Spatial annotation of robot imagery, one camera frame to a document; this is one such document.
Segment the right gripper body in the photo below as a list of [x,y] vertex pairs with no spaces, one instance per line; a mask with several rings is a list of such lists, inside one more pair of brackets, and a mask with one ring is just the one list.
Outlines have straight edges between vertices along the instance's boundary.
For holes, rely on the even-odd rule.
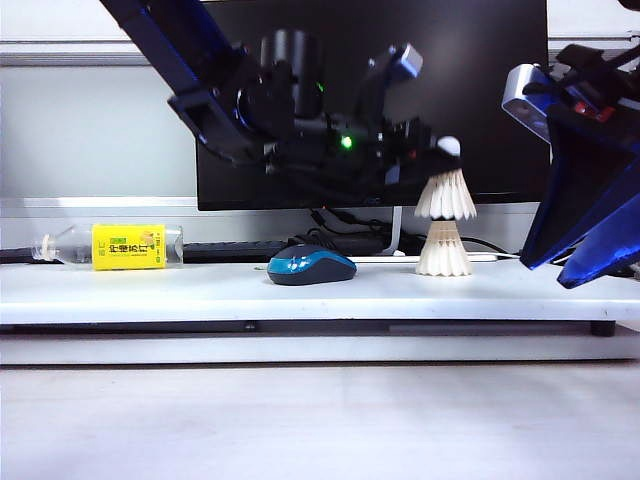
[[524,127],[554,150],[637,150],[639,58],[632,47],[604,51],[570,44],[557,66],[524,65]]

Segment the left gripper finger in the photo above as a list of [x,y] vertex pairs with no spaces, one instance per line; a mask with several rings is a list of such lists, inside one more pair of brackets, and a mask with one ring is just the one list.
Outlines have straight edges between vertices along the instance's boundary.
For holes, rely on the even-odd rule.
[[441,149],[432,149],[424,154],[428,176],[441,175],[462,168],[460,155],[447,153]]

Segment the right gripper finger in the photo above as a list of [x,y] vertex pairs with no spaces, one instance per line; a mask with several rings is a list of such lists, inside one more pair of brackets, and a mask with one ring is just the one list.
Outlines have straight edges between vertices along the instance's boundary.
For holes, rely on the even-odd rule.
[[520,257],[529,269],[568,250],[573,251],[570,257],[594,227],[630,200],[639,200],[639,148],[551,150],[548,190]]
[[586,235],[557,280],[572,289],[638,261],[639,200],[632,199]]

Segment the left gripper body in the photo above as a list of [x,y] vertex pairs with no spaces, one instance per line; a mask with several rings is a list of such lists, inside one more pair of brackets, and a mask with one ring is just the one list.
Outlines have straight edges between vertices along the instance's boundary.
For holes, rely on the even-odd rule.
[[432,129],[420,117],[372,125],[373,188],[424,182],[429,176]]

